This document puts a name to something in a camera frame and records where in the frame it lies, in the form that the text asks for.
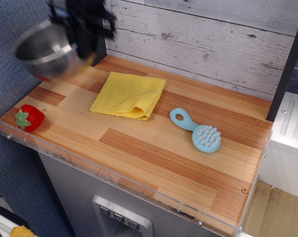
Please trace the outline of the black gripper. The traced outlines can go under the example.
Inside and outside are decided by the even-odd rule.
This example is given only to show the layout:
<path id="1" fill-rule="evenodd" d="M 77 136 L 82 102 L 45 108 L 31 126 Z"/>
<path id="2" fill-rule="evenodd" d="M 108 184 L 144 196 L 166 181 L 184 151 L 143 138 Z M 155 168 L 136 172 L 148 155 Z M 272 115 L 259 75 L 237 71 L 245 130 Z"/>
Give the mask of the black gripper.
<path id="1" fill-rule="evenodd" d="M 112 39 L 116 17 L 103 0 L 49 0 L 52 22 L 65 26 L 69 45 L 78 46 L 82 60 L 97 58 L 97 34 Z"/>

